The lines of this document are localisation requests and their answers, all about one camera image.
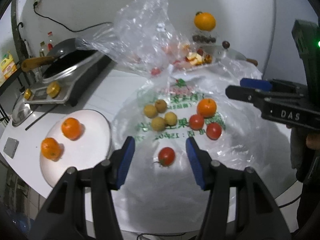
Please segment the black chopstick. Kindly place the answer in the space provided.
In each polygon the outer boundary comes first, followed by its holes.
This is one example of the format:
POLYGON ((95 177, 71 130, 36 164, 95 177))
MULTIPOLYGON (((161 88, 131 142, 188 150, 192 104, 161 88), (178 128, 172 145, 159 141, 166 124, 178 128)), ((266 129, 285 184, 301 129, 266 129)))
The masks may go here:
POLYGON ((51 107, 49 110, 47 110, 46 112, 44 112, 41 116, 39 116, 36 120, 34 120, 31 124, 29 124, 24 130, 27 131, 29 130, 31 127, 33 127, 37 122, 39 122, 42 118, 44 118, 48 113, 50 113, 51 111, 53 111, 54 109, 56 109, 58 105, 54 105, 53 107, 51 107))

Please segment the tan longan fruit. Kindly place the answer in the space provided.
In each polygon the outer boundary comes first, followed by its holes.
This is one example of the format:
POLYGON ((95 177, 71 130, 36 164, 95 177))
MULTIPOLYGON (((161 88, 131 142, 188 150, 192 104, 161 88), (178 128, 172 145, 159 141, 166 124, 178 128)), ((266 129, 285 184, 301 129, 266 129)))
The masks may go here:
POLYGON ((151 120, 151 128, 156 132, 164 131, 166 128, 166 122, 162 117, 155 117, 151 120))
POLYGON ((157 108, 154 105, 146 105, 143 111, 144 115, 150 119, 153 119, 158 115, 157 108))
POLYGON ((155 107, 158 113, 164 113, 167 110, 167 103, 164 100, 159 99, 155 102, 155 107))
POLYGON ((168 126, 175 126, 177 124, 177 115, 174 112, 168 112, 165 114, 164 120, 168 126))

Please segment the white round plate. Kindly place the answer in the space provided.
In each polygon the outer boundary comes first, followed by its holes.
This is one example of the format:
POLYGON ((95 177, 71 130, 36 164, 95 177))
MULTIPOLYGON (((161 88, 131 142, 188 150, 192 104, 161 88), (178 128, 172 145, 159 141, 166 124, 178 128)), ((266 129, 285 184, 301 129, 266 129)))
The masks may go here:
POLYGON ((40 169, 45 181, 54 187, 67 168, 77 170, 92 168, 106 158, 111 148, 111 128, 108 120, 98 111, 82 109, 64 116, 47 133, 62 148, 56 161, 40 155, 40 169), (82 126, 82 135, 76 140, 65 137, 61 125, 67 118, 77 119, 82 126))

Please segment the black metal rack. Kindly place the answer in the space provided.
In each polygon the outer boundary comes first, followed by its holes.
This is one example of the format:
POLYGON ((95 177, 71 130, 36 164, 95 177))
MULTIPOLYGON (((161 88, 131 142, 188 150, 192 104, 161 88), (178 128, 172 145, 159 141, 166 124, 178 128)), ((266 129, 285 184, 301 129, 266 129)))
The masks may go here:
POLYGON ((18 63, 16 72, 1 85, 1 121, 4 126, 7 126, 10 121, 16 99, 29 85, 27 76, 18 63))

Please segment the red capped sauce bottle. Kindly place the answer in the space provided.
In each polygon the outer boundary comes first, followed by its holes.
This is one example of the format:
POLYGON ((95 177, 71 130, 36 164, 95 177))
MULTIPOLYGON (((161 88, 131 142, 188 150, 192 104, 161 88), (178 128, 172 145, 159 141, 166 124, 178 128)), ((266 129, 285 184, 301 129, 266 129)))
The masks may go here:
POLYGON ((47 43, 48 51, 52 50, 54 47, 54 41, 53 41, 53 32, 50 31, 48 33, 48 43, 47 43))

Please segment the grey smartphone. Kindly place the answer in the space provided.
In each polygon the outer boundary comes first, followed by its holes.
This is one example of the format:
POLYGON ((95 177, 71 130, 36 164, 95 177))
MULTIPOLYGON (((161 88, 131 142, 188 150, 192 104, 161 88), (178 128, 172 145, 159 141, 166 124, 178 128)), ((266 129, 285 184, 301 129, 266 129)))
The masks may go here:
POLYGON ((18 140, 14 138, 8 138, 4 145, 3 151, 8 157, 13 159, 15 156, 16 150, 18 148, 18 145, 19 145, 18 140))

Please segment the yellow orange on box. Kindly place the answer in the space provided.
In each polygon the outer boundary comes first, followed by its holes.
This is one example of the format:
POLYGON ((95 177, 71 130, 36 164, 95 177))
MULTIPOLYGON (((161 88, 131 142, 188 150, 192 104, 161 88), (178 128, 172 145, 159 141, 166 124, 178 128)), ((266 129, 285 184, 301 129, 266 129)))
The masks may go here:
POLYGON ((195 27, 202 31, 212 31, 216 27, 215 17, 208 12, 197 12, 194 17, 195 27))

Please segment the clear box of dark fruit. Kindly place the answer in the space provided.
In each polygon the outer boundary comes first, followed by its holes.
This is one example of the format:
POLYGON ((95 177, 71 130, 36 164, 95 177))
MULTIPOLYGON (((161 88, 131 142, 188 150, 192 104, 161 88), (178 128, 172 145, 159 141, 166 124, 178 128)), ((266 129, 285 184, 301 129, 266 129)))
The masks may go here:
POLYGON ((210 31, 196 30, 192 34, 192 40, 195 43, 216 43, 217 35, 216 33, 212 33, 210 31))

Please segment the flat printed plastic bag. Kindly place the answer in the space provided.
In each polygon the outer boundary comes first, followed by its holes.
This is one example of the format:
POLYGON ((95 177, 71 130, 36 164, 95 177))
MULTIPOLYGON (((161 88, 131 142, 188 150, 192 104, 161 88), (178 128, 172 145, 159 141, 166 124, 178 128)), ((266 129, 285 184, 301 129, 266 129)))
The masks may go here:
POLYGON ((229 59, 192 70, 170 66, 123 104, 112 121, 112 143, 120 147, 131 136, 136 150, 125 184, 113 194, 122 230, 200 228, 208 192, 195 182, 185 149, 188 138, 227 167, 253 167, 274 197, 295 183, 289 130, 225 95, 243 78, 260 79, 261 72, 229 59))

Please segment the orange peel pieces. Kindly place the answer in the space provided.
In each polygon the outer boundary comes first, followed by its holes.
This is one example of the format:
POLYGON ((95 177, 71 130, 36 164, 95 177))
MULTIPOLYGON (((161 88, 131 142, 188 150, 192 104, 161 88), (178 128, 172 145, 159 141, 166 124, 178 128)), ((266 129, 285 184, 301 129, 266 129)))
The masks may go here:
POLYGON ((201 66, 203 64, 211 64, 213 57, 207 53, 189 53, 189 55, 185 57, 185 60, 192 66, 201 66))

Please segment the black umbrella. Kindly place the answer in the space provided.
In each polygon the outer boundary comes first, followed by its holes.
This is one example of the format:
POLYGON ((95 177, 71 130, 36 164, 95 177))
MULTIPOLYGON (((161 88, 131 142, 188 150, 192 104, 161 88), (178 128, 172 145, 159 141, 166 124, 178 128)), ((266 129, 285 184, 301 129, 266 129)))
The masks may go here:
POLYGON ((21 45, 21 53, 25 59, 28 59, 30 57, 29 53, 29 47, 28 47, 28 42, 26 39, 23 39, 20 33, 20 28, 23 28, 24 24, 22 22, 19 22, 17 25, 17 31, 18 31, 18 37, 21 45))

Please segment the yellow detergent jug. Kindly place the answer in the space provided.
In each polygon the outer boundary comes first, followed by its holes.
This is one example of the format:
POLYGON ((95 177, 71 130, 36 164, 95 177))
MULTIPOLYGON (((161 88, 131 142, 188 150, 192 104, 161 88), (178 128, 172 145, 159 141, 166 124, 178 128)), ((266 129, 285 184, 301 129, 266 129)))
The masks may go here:
POLYGON ((17 66, 13 56, 7 52, 1 61, 1 70, 4 78, 7 80, 9 77, 17 71, 17 66))

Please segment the steel induction cooker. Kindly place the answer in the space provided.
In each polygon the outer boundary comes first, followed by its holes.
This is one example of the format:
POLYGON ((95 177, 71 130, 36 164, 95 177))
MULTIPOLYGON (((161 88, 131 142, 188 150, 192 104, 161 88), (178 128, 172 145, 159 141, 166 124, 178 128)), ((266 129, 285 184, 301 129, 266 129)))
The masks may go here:
POLYGON ((30 105, 76 105, 87 87, 111 63, 111 59, 96 50, 76 50, 54 63, 42 79, 31 85, 22 100, 30 105))

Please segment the steel saucepan with lid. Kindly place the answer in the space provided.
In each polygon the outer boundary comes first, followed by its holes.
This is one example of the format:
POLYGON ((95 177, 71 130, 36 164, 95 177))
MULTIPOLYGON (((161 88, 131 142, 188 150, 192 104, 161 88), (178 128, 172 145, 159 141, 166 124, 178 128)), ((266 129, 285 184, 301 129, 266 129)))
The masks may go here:
POLYGON ((212 55, 215 60, 221 60, 224 58, 232 59, 232 60, 242 60, 247 61, 251 64, 254 64, 256 67, 258 66, 257 60, 249 59, 245 57, 242 53, 232 49, 231 47, 224 48, 223 46, 218 46, 215 44, 201 44, 200 47, 207 54, 212 55))

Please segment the red cherry tomato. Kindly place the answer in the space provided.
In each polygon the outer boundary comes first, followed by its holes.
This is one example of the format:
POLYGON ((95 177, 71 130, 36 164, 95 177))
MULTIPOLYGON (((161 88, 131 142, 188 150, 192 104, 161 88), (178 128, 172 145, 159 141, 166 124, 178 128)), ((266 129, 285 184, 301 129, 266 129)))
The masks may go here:
POLYGON ((221 136, 221 133, 222 133, 222 128, 217 122, 207 125, 206 135, 209 139, 217 140, 221 136))
POLYGON ((198 131, 203 129, 204 126, 204 118, 199 114, 194 114, 189 118, 189 127, 192 130, 198 131))
POLYGON ((158 153, 158 159, 155 163, 158 163, 161 166, 168 167, 173 164, 175 161, 175 151, 170 147, 164 147, 158 153))

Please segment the crumpled clear plastic bag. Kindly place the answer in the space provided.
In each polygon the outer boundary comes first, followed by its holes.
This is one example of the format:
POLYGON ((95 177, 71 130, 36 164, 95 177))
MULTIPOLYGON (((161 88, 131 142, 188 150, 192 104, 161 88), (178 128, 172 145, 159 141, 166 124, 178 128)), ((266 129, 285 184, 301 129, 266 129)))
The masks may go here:
POLYGON ((150 77, 182 61, 191 42, 172 25, 168 0, 134 0, 121 8, 113 23, 85 31, 78 50, 96 50, 125 70, 150 77))

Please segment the oil bottle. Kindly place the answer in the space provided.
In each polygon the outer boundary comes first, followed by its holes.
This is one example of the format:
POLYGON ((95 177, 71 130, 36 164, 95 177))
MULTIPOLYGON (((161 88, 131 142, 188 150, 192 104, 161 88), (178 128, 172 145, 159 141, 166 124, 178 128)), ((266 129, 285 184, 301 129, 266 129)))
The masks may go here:
POLYGON ((48 54, 48 48, 44 41, 40 43, 39 56, 45 57, 48 54))

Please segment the large mandarin orange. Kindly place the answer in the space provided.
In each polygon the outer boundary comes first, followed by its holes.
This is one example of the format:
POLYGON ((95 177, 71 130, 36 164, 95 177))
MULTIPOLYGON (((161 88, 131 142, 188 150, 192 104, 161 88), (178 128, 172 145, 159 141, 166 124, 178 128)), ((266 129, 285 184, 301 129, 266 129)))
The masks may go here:
POLYGON ((67 118, 62 122, 61 131, 66 138, 76 140, 82 133, 82 127, 77 119, 67 118))

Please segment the small mandarin orange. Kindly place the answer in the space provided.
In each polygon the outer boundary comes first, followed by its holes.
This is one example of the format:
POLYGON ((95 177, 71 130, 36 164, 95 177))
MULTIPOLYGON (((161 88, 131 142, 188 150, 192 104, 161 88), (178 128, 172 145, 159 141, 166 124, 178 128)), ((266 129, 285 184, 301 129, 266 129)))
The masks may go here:
POLYGON ((211 98, 202 99, 197 104, 197 114, 201 115, 204 118, 211 118, 215 115, 217 110, 217 105, 215 100, 211 98))

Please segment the steel dome pot lid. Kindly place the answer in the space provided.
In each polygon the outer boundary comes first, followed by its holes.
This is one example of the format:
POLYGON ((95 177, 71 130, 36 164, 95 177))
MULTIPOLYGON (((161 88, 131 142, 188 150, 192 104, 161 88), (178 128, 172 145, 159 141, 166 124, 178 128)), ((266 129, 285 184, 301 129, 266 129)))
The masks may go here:
POLYGON ((12 109, 12 126, 20 126, 36 109, 38 105, 30 105, 21 94, 12 109))

